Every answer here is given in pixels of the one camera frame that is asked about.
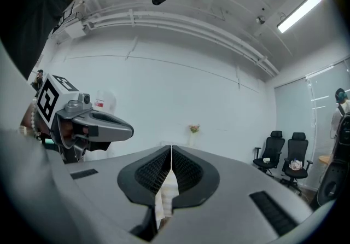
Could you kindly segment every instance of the chair seat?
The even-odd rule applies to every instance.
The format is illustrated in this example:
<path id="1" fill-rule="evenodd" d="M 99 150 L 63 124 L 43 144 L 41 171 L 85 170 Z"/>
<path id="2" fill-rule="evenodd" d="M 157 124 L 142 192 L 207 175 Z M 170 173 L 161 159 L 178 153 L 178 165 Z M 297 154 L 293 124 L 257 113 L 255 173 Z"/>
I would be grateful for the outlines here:
<path id="1" fill-rule="evenodd" d="M 256 165 L 265 168 L 265 169 L 271 169 L 274 168 L 277 163 L 276 162 L 268 162 L 268 163 L 264 163 L 263 159 L 254 159 L 253 163 L 255 163 Z"/>
<path id="2" fill-rule="evenodd" d="M 287 176 L 291 177 L 291 178 L 295 178 L 295 179 L 303 179 L 307 177 L 307 172 L 304 168 L 300 169 L 300 170 L 292 170 L 289 167 L 286 167 L 285 172 L 284 172 Z"/>

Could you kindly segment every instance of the glass wall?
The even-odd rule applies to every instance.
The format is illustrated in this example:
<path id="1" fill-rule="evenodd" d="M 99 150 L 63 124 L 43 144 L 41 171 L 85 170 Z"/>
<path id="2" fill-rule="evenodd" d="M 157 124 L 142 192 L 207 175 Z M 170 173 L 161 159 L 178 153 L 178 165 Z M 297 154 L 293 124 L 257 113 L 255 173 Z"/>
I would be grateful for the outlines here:
<path id="1" fill-rule="evenodd" d="M 349 65 L 350 59 L 275 88 L 277 130 L 282 130 L 286 139 L 280 161 L 287 157 L 287 141 L 293 132 L 304 132 L 309 140 L 305 160 L 312 160 L 313 165 L 309 168 L 308 177 L 299 180 L 299 184 L 306 188 L 318 189 L 327 167 L 319 157 L 330 155 L 333 150 L 331 121 L 338 106 L 335 91 L 338 88 L 350 91 Z M 279 172 L 283 166 L 281 162 L 277 169 Z"/>

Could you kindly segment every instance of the chair backrest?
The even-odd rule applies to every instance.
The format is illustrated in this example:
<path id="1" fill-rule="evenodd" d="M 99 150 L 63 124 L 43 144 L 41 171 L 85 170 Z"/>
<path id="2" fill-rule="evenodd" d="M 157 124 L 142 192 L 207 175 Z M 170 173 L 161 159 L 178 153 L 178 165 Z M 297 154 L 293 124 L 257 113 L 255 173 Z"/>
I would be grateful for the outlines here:
<path id="1" fill-rule="evenodd" d="M 288 140 L 288 160 L 294 159 L 302 162 L 304 167 L 305 154 L 308 146 L 308 140 L 305 139 L 305 133 L 295 132 L 291 139 Z"/>
<path id="2" fill-rule="evenodd" d="M 266 147 L 262 158 L 270 158 L 271 162 L 276 162 L 276 153 L 282 150 L 284 142 L 282 131 L 272 131 L 270 137 L 266 139 Z"/>

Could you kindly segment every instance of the chair base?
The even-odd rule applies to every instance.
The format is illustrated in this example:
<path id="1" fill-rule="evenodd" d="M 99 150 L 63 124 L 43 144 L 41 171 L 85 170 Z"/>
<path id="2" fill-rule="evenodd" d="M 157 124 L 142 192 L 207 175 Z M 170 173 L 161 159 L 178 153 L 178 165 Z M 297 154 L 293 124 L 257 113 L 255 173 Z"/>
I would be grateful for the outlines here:
<path id="1" fill-rule="evenodd" d="M 298 188 L 298 183 L 294 181 L 294 178 L 290 178 L 290 180 L 281 179 L 279 182 L 281 184 L 286 184 L 287 188 L 292 187 L 293 189 L 296 189 L 299 192 L 299 196 L 302 195 L 301 190 Z"/>
<path id="2" fill-rule="evenodd" d="M 262 167 L 258 167 L 258 169 L 259 169 L 261 172 L 265 173 L 266 175 L 270 176 L 272 179 L 275 178 L 275 177 L 272 175 L 270 169 L 266 169 L 266 168 L 262 168 Z"/>

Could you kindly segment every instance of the wooden table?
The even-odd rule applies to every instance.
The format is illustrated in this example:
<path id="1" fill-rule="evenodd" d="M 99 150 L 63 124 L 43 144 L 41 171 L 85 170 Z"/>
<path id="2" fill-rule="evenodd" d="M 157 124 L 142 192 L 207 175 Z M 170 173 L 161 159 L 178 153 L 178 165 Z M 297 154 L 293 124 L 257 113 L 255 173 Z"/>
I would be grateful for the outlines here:
<path id="1" fill-rule="evenodd" d="M 330 159 L 330 155 L 321 155 L 318 157 L 318 160 L 322 163 L 322 164 L 327 164 L 329 163 L 329 159 Z"/>

